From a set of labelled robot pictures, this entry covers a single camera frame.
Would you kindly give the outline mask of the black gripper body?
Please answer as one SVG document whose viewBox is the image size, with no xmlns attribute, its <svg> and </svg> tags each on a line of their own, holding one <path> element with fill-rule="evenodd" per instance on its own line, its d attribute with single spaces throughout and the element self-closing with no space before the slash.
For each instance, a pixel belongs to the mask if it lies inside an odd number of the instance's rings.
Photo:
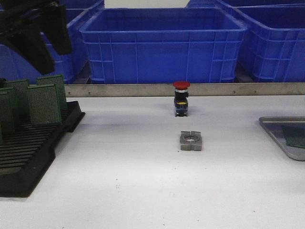
<svg viewBox="0 0 305 229">
<path fill-rule="evenodd" d="M 39 25 L 40 14 L 41 11 L 38 10 L 31 10 L 26 13 L 15 13 L 11 10 L 3 10 L 0 13 L 1 44 L 4 44 L 5 35 L 20 31 L 38 31 L 41 35 L 43 31 L 40 29 Z"/>
</svg>

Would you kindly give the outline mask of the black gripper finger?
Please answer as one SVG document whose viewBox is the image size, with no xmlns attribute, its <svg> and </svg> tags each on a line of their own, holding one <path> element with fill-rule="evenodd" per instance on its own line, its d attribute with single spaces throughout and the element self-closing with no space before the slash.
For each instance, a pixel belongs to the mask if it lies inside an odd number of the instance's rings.
<svg viewBox="0 0 305 229">
<path fill-rule="evenodd" d="M 4 45 L 8 46 L 30 63 L 39 73 L 55 71 L 55 63 L 38 31 L 20 31 L 4 36 Z"/>
<path fill-rule="evenodd" d="M 39 25 L 57 54 L 67 55 L 72 52 L 64 5 L 52 3 L 44 8 L 40 14 Z"/>
</svg>

